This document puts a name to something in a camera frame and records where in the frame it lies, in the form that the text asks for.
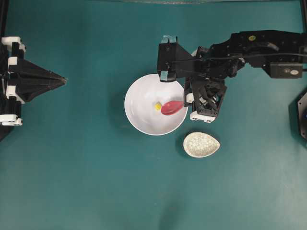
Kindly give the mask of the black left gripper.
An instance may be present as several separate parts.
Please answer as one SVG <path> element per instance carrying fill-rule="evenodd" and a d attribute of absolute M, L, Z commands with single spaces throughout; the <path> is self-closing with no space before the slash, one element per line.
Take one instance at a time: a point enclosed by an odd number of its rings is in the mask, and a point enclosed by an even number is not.
<path fill-rule="evenodd" d="M 1 78 L 5 106 L 0 115 L 0 124 L 22 126 L 22 105 L 43 93 L 65 85 L 67 81 L 64 77 L 23 59 L 26 46 L 19 36 L 2 37 L 1 44 L 8 51 L 8 58 L 7 69 Z M 17 80 L 19 74 L 48 80 Z"/>

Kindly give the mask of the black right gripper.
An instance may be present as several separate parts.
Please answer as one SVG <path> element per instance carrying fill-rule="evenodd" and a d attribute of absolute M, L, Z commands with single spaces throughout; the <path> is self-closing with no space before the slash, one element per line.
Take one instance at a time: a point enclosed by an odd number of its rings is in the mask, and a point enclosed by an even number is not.
<path fill-rule="evenodd" d="M 192 106 L 190 120 L 213 122 L 219 115 L 226 90 L 224 80 L 185 78 L 184 106 Z"/>

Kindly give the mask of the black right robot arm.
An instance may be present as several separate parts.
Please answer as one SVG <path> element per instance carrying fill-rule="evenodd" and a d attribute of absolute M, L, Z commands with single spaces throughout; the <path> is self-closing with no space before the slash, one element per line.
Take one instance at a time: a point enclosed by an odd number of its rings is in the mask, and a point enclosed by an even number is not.
<path fill-rule="evenodd" d="M 184 105 L 190 106 L 190 119 L 213 122 L 219 115 L 227 87 L 246 64 L 262 69 L 273 79 L 297 79 L 307 62 L 307 34 L 277 30 L 247 31 L 231 34 L 210 48 L 198 47 L 189 62 Z"/>

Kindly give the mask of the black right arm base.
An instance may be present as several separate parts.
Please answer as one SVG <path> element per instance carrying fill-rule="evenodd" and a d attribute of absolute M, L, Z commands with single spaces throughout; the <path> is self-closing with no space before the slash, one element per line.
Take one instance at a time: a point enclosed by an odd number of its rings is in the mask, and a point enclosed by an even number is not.
<path fill-rule="evenodd" d="M 292 137 L 307 145 L 307 89 L 300 92 L 289 104 L 289 124 Z"/>

